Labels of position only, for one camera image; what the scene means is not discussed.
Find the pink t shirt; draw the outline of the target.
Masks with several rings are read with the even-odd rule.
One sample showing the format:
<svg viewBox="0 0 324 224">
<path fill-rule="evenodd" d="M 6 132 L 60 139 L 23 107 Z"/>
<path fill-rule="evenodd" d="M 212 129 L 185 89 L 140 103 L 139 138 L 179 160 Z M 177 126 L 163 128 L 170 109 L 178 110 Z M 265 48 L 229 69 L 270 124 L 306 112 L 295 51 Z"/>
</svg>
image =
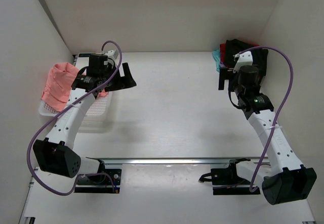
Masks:
<svg viewBox="0 0 324 224">
<path fill-rule="evenodd" d="M 55 64 L 48 73 L 41 99 L 56 111 L 61 112 L 68 102 L 71 85 L 78 69 L 70 63 Z"/>
</svg>

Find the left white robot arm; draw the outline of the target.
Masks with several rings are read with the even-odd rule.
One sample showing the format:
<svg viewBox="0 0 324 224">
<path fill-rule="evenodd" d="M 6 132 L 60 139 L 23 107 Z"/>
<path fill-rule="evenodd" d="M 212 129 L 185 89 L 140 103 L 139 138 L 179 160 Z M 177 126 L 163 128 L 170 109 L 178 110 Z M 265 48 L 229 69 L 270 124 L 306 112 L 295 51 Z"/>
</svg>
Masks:
<svg viewBox="0 0 324 224">
<path fill-rule="evenodd" d="M 121 76 L 116 60 L 119 52 L 94 53 L 71 85 L 67 111 L 60 115 L 44 140 L 36 140 L 32 146 L 40 169 L 44 172 L 73 178 L 88 174 L 93 182 L 105 179 L 106 170 L 100 160 L 78 156 L 73 151 L 74 140 L 89 108 L 101 91 L 112 92 L 132 88 L 136 82 L 129 66 L 123 63 Z"/>
</svg>

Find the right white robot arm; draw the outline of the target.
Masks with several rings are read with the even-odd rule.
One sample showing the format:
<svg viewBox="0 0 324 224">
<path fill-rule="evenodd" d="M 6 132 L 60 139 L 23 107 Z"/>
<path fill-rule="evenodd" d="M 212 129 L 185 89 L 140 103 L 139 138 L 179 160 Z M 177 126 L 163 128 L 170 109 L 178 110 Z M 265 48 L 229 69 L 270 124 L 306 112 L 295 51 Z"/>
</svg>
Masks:
<svg viewBox="0 0 324 224">
<path fill-rule="evenodd" d="M 317 175 L 313 168 L 304 166 L 290 147 L 270 99 L 260 92 L 259 79 L 259 69 L 254 65 L 242 66 L 237 72 L 220 69 L 218 89 L 223 90 L 225 81 L 229 81 L 228 92 L 236 94 L 236 107 L 255 130 L 269 161 L 266 166 L 264 162 L 256 165 L 250 159 L 232 159 L 227 179 L 233 184 L 242 180 L 253 183 L 271 205 L 304 200 Z"/>
</svg>

